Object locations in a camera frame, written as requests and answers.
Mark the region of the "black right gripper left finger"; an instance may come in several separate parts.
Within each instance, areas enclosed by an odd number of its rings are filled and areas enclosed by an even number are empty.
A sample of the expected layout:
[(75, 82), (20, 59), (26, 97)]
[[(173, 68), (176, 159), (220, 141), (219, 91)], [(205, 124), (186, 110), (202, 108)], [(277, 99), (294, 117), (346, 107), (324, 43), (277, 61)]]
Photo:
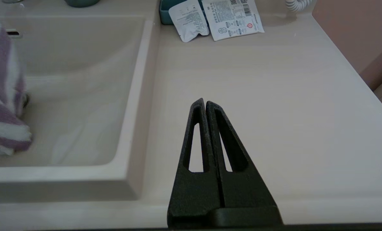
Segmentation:
[[(199, 125), (202, 172), (189, 170), (195, 125)], [(180, 159), (167, 210), (169, 228), (217, 228), (221, 207), (217, 165), (213, 154), (205, 103), (192, 103)]]

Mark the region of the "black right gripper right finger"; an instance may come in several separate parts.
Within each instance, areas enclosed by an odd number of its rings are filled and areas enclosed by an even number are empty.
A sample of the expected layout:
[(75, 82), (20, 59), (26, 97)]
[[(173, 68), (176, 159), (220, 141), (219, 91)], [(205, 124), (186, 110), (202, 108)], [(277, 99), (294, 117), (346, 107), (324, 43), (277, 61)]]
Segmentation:
[(277, 207), (223, 108), (208, 101), (206, 113), (221, 205), (226, 208)]

